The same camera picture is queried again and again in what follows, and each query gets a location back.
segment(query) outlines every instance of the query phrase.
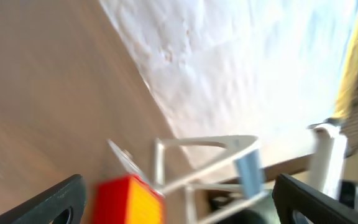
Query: white plastic sheet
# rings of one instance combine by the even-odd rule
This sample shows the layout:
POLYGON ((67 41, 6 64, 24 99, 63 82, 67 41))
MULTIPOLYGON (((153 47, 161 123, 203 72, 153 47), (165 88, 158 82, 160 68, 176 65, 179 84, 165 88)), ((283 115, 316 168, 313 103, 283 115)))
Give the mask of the white plastic sheet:
MULTIPOLYGON (((101 5, 176 137, 254 134, 264 166, 313 152, 306 127, 333 113, 357 0, 101 5)), ((194 167, 219 153, 184 150, 194 167)))

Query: brown edge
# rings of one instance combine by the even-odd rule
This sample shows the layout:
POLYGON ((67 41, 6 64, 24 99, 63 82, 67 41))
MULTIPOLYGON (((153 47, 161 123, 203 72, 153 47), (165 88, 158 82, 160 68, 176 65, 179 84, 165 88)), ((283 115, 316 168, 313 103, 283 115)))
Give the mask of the brown edge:
MULTIPOLYGON (((302 156, 264 168, 265 182, 270 182, 275 180, 280 174, 293 175, 306 171, 310 163, 311 157, 312 155, 302 156)), ((239 179, 234 178, 231 180, 227 180, 222 184, 238 184, 238 183, 239 183, 239 179)), ((223 192, 220 190, 209 190, 207 194, 209 199, 218 196, 223 196, 223 197, 227 196, 227 192, 223 192)))

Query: yellow strip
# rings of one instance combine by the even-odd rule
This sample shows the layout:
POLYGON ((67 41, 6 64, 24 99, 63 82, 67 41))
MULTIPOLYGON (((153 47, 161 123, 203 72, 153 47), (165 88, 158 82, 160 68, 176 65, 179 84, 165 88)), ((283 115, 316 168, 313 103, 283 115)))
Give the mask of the yellow strip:
POLYGON ((349 116, 358 78, 358 15, 356 21, 356 28, 352 34, 346 54, 344 73, 333 116, 333 118, 342 120, 347 119, 349 116))

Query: black object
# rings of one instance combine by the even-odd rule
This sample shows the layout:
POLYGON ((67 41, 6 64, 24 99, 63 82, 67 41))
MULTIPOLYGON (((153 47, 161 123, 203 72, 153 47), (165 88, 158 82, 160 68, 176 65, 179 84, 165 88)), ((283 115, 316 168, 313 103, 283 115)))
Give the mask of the black object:
POLYGON ((77 224, 85 203, 85 185, 76 174, 0 215, 0 223, 77 224))
POLYGON ((295 219, 302 216, 314 224, 358 224, 357 211, 287 174, 276 178, 273 200, 282 224, 299 223, 295 219))

